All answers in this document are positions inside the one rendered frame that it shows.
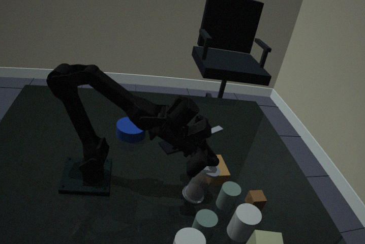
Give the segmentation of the brown cube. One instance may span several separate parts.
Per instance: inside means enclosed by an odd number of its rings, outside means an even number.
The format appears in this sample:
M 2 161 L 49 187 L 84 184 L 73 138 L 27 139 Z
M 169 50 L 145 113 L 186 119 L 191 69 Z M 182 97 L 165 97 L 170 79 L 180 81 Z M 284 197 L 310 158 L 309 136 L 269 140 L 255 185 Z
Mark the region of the brown cube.
M 255 205 L 259 210 L 262 210 L 267 200 L 262 190 L 254 190 L 248 192 L 245 202 Z

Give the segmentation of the blue short cylinder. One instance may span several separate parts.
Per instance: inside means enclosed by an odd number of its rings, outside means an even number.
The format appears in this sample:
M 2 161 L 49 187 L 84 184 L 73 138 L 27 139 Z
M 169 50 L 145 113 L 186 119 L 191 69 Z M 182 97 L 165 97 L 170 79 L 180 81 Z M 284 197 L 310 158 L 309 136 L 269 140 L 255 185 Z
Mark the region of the blue short cylinder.
M 146 130 L 145 130 L 146 131 Z M 145 138 L 145 131 L 137 128 L 129 117 L 123 117 L 116 124 L 116 135 L 124 142 L 135 143 L 140 142 Z

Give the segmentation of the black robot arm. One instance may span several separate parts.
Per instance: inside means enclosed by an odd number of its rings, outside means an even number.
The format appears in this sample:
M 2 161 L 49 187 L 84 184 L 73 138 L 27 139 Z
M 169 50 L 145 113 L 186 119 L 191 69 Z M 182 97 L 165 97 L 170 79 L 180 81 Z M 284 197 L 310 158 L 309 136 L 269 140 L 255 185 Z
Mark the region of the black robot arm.
M 105 137 L 95 134 L 77 86 L 88 84 L 108 98 L 127 114 L 137 128 L 148 130 L 150 140 L 158 136 L 172 144 L 179 137 L 182 127 L 188 129 L 187 139 L 193 145 L 212 135 L 208 119 L 197 115 L 199 107 L 190 98 L 178 95 L 170 106 L 154 104 L 130 93 L 96 65 L 60 64 L 48 74 L 46 82 L 53 95 L 63 102 L 82 142 L 83 160 L 79 169 L 83 186 L 102 186 L 109 146 Z M 195 123 L 187 126 L 194 117 Z

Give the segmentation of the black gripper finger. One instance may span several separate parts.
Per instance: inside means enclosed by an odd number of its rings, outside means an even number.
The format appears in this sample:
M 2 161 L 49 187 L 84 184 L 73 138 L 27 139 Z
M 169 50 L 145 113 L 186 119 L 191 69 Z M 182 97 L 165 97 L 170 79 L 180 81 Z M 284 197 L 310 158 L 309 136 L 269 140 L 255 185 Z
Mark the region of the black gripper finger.
M 207 149 L 204 151 L 207 156 L 207 166 L 217 167 L 218 163 L 208 155 Z
M 202 151 L 205 151 L 207 149 L 208 155 L 212 158 L 212 157 L 217 157 L 216 154 L 212 151 L 212 149 L 208 146 L 208 144 L 206 143 L 206 139 L 203 139 L 202 142 L 199 145 L 200 149 Z

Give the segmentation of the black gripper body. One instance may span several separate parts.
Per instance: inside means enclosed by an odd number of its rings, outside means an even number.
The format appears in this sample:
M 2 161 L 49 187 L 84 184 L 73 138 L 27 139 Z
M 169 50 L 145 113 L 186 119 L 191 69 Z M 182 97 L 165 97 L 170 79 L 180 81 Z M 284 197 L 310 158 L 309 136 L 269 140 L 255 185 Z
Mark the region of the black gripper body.
M 199 147 L 202 140 L 196 141 L 196 144 L 193 145 L 187 138 L 188 129 L 186 127 L 182 127 L 179 137 L 171 145 L 173 150 L 181 150 L 184 153 L 184 157 L 189 155 L 191 156 L 191 158 L 187 161 L 187 175 L 195 177 L 207 166 L 207 156 Z

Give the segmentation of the brown rectangular block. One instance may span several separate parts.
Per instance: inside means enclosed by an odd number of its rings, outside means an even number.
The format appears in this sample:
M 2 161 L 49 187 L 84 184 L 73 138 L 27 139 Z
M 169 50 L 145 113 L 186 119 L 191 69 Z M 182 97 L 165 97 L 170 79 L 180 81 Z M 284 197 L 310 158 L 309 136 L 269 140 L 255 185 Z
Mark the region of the brown rectangular block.
M 222 156 L 216 156 L 219 159 L 218 167 L 220 168 L 221 173 L 211 186 L 222 186 L 225 182 L 229 181 L 231 174 L 229 173 Z

